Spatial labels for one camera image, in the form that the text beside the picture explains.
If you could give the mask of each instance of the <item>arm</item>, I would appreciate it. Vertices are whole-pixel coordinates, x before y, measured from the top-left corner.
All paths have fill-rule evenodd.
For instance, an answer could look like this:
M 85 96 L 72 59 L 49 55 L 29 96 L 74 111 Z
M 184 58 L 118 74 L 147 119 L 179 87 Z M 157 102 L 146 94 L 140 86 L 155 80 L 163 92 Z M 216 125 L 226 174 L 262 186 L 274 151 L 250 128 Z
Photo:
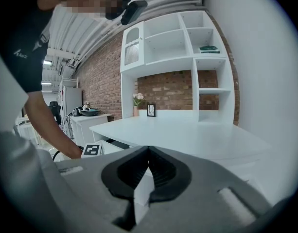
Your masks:
M 59 128 L 46 105 L 41 91 L 28 93 L 25 104 L 28 118 L 35 130 L 51 145 L 71 159 L 81 158 L 81 150 Z

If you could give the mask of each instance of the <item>white shelving unit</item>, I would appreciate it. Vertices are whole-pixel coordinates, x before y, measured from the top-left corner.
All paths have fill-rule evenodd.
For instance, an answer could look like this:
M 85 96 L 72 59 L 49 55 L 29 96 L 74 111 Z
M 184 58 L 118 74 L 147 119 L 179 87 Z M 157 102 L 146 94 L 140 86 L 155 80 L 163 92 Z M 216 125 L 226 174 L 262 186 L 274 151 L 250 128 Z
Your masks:
M 201 53 L 200 47 L 216 46 L 220 53 Z M 132 117 L 134 83 L 139 77 L 191 70 L 193 109 L 185 114 L 199 122 L 232 124 L 234 83 L 223 41 L 205 11 L 168 14 L 140 22 L 124 31 L 121 54 L 123 118 Z M 218 88 L 200 88 L 198 70 L 215 70 Z M 218 111 L 200 111 L 199 96 L 217 94 Z

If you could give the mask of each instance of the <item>brick wall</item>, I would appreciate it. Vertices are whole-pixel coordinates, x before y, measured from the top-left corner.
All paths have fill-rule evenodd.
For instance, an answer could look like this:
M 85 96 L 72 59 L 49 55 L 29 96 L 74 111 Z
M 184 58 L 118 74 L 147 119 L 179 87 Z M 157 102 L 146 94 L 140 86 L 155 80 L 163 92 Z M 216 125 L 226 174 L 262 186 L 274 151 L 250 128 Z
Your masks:
M 154 102 L 157 110 L 191 110 L 191 71 L 167 72 L 139 78 L 136 92 L 141 92 L 146 102 Z M 146 109 L 145 103 L 140 109 Z
M 234 59 L 219 25 L 208 11 L 207 13 L 221 35 L 230 59 L 235 88 L 234 124 L 238 125 L 240 94 Z M 79 85 L 83 90 L 83 102 L 89 101 L 92 107 L 100 109 L 103 114 L 112 114 L 114 120 L 122 118 L 120 80 L 122 37 L 123 33 L 119 33 L 112 38 L 105 46 L 91 55 L 74 75 L 75 78 L 79 77 Z M 217 87 L 215 72 L 199 71 L 198 76 L 200 87 Z M 142 77 L 138 79 L 135 88 L 136 91 L 145 95 L 147 101 L 155 102 L 157 109 L 192 109 L 190 71 Z M 218 98 L 218 95 L 200 95 L 200 109 L 219 109 Z
M 112 114 L 110 120 L 122 118 L 121 107 L 121 47 L 123 33 L 97 50 L 75 74 L 83 90 L 83 102 L 89 101 L 92 108 L 102 114 Z

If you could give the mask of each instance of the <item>black chair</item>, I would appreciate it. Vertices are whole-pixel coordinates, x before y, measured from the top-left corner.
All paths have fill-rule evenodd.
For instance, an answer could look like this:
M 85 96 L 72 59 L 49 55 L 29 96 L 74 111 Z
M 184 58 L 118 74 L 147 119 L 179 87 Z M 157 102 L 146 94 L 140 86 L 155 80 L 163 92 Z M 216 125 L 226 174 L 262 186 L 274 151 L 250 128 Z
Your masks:
M 56 118 L 56 122 L 58 123 L 58 125 L 61 124 L 61 117 L 60 117 L 60 105 L 58 105 L 58 102 L 50 102 L 50 105 L 48 106 L 49 109 L 51 110 L 53 116 Z

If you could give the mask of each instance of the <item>black t-shirt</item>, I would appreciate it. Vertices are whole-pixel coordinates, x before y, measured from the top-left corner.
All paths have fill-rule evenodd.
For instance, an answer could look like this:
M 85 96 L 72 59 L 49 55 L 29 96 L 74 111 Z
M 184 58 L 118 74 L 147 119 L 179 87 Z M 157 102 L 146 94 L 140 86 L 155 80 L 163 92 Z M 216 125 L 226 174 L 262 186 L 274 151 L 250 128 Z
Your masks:
M 53 10 L 41 11 L 37 0 L 5 0 L 0 10 L 0 54 L 25 92 L 42 90 Z

